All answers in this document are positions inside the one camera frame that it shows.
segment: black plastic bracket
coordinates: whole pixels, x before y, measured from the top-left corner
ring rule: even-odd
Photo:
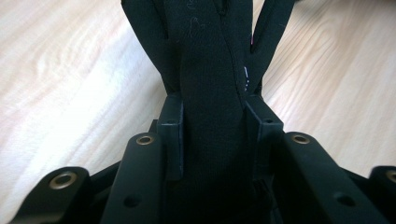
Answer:
[[[274,190],[285,222],[388,223],[315,138],[286,133],[274,154]]]
[[[129,140],[107,200],[102,224],[161,223],[165,151],[156,133]]]
[[[166,180],[183,177],[183,102],[180,93],[166,97],[157,121],[157,134],[163,140],[167,153]]]
[[[283,122],[258,95],[247,98],[247,135],[254,151],[253,180],[269,176],[271,146],[283,135]]]
[[[55,170],[25,198],[11,223],[73,223],[91,199],[90,176],[80,167]]]

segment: metal ring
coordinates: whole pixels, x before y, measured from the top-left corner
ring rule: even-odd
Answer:
[[[154,142],[154,138],[148,135],[141,136],[136,140],[136,143],[141,146],[149,145]]]
[[[66,181],[60,181],[62,177],[68,177]],[[72,185],[77,180],[77,175],[73,172],[66,171],[55,176],[50,182],[49,187],[52,189],[65,189]]]
[[[305,137],[305,136],[302,136],[302,135],[300,135],[300,134],[295,134],[295,135],[293,135],[292,137],[291,137],[291,139],[294,141],[294,142],[296,142],[296,143],[298,143],[298,144],[309,144],[311,141],[309,140],[309,138],[307,138],[307,137]]]
[[[387,178],[396,184],[396,171],[394,170],[387,171]]]

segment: black fabric strap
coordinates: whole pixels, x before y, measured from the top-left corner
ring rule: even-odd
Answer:
[[[126,0],[123,9],[185,114],[184,177],[169,183],[167,223],[215,223],[261,197],[252,181],[245,98],[260,85],[293,0],[266,0],[252,42],[252,0]]]

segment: light wooden surface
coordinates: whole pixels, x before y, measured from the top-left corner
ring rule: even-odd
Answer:
[[[361,175],[396,165],[395,24],[395,1],[304,0],[263,80],[286,131]],[[165,97],[119,0],[1,1],[0,68],[0,223],[47,173],[118,161]]]

